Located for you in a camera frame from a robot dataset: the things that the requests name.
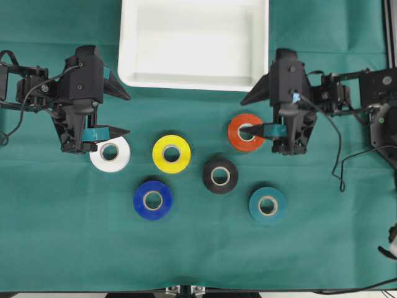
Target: tape roll core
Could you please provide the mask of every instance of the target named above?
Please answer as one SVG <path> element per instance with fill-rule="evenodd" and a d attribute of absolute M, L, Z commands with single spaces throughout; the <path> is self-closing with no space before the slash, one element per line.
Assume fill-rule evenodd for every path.
<path fill-rule="evenodd" d="M 242 136 L 241 136 L 240 129 L 245 129 L 246 127 L 252 127 L 252 124 L 249 124 L 249 123 L 243 123 L 243 124 L 241 124 L 241 125 L 239 126 L 238 130 L 237 130 L 237 134 L 238 134 L 239 138 L 240 138 L 243 142 L 250 142 L 250 141 L 252 141 L 252 140 L 255 139 L 255 136 L 254 136 L 254 135 L 253 135 L 251 138 L 249 138 L 248 140 L 243 139 Z"/>
<path fill-rule="evenodd" d="M 269 200 L 269 201 L 271 201 L 271 202 L 273 203 L 273 208 L 272 208 L 272 210 L 271 210 L 269 213 L 264 212 L 264 211 L 262 210 L 262 208 L 261 208 L 261 204 L 262 204 L 264 201 L 267 201 L 267 200 Z M 276 200 L 274 197 L 272 197 L 272 196 L 264 196 L 264 197 L 262 197 L 262 199 L 260 199 L 259 202 L 258 202 L 258 209 L 259 209 L 259 211 L 260 211 L 264 216 L 272 216 L 272 215 L 276 214 L 278 208 L 279 208 L 279 203 L 278 203 L 277 200 Z"/>
<path fill-rule="evenodd" d="M 116 156 L 114 157 L 114 158 L 112 158 L 111 160 L 108 160 L 105 156 L 104 156 L 104 152 L 105 152 L 105 149 L 106 148 L 108 148 L 108 147 L 111 147 L 111 146 L 113 146 L 113 147 L 115 147 L 116 148 Z M 101 148 L 100 148 L 100 155 L 101 155 L 101 157 L 104 159 L 104 160 L 106 160 L 106 161 L 112 161 L 112 160 L 115 160 L 117 157 L 118 157 L 118 154 L 120 153 L 120 150 L 118 149 L 118 146 L 116 145 L 116 144 L 114 144 L 114 143 L 106 143 L 106 144 L 104 144 Z"/>
<path fill-rule="evenodd" d="M 148 206 L 148 196 L 150 194 L 157 194 L 160 198 L 160 204 L 156 208 L 151 208 Z M 164 202 L 163 196 L 158 191 L 149 191 L 143 196 L 143 205 L 145 206 L 146 209 L 149 209 L 150 211 L 159 210 L 163 205 L 163 202 Z"/>
<path fill-rule="evenodd" d="M 178 158 L 177 158 L 176 160 L 174 160 L 174 161 L 168 161 L 167 158 L 166 158 L 166 151 L 167 151 L 168 149 L 170 149 L 170 148 L 175 148 L 176 150 L 178 150 L 179 156 L 178 156 Z M 167 160 L 169 163 L 175 163 L 175 162 L 177 162 L 177 161 L 179 160 L 179 158 L 181 158 L 181 151 L 180 151 L 179 148 L 176 147 L 175 145 L 168 145 L 168 146 L 164 147 L 164 149 L 163 149 L 163 157 L 164 157 L 164 159 Z"/>
<path fill-rule="evenodd" d="M 221 169 L 221 170 L 223 170 L 223 171 L 226 172 L 226 181 L 223 182 L 223 183 L 218 183 L 218 182 L 215 181 L 214 174 L 215 174 L 215 171 L 218 170 L 218 169 Z M 216 185 L 218 185 L 218 186 L 224 186 L 224 185 L 228 184 L 228 182 L 230 181 L 230 172 L 229 172 L 229 170 L 226 169 L 224 166 L 217 166 L 216 168 L 214 168 L 214 169 L 211 171 L 211 180 L 212 180 L 212 182 L 213 182 L 214 184 L 216 184 Z"/>

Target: metal bracket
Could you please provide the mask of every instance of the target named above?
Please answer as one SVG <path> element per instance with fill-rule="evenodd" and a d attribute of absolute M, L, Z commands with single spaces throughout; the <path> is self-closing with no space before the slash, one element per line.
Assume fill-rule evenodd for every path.
<path fill-rule="evenodd" d="M 205 287 L 190 286 L 190 292 L 192 293 L 192 295 L 201 296 L 205 294 Z"/>
<path fill-rule="evenodd" d="M 178 295 L 181 293 L 181 286 L 171 286 L 171 287 L 166 287 L 166 294 L 167 295 Z"/>

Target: yellow tape roll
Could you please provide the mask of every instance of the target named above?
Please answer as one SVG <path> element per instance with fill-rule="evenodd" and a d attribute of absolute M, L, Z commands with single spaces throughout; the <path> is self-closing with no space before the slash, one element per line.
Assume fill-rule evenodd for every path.
<path fill-rule="evenodd" d="M 166 160 L 164 157 L 165 151 L 170 147 L 177 148 L 179 151 L 179 158 L 173 162 Z M 189 144 L 183 138 L 177 135 L 166 135 L 154 144 L 152 156 L 154 164 L 161 171 L 168 174 L 176 174 L 187 167 L 190 162 L 191 152 Z"/>

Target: orange tape roll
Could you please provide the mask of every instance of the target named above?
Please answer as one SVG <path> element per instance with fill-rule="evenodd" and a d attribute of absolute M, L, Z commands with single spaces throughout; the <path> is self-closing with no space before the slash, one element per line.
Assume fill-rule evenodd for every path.
<path fill-rule="evenodd" d="M 242 152 L 252 152 L 257 150 L 265 142 L 264 138 L 253 136 L 245 140 L 240 135 L 240 129 L 262 124 L 262 120 L 252 114 L 241 114 L 235 117 L 229 124 L 228 138 L 235 149 Z"/>

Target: robotic arm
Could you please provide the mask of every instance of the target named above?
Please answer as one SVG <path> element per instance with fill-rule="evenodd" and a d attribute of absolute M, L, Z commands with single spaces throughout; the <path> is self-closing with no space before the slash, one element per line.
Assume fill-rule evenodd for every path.
<path fill-rule="evenodd" d="M 47 111 L 63 152 L 96 151 L 97 142 L 129 133 L 129 130 L 97 124 L 97 111 L 104 101 L 104 93 L 126 101 L 131 98 L 104 66 L 95 46 L 77 48 L 76 53 L 65 60 L 62 74 L 50 79 L 48 69 L 20 66 L 11 51 L 0 52 L 0 60 L 5 54 L 12 64 L 0 61 L 0 107 L 20 111 L 21 120 L 24 112 Z M 11 73 L 22 77 L 17 83 L 17 102 L 6 101 Z"/>
<path fill-rule="evenodd" d="M 272 151 L 284 155 L 304 154 L 317 121 L 317 112 L 335 115 L 369 116 L 371 145 L 394 169 L 397 169 L 397 69 L 362 70 L 356 73 L 328 74 L 322 71 L 321 85 L 312 86 L 305 65 L 296 52 L 278 49 L 269 74 L 263 76 L 241 105 L 270 99 L 273 122 L 241 129 L 262 138 L 273 140 Z M 353 109 L 350 88 L 344 81 L 358 79 L 361 108 Z"/>

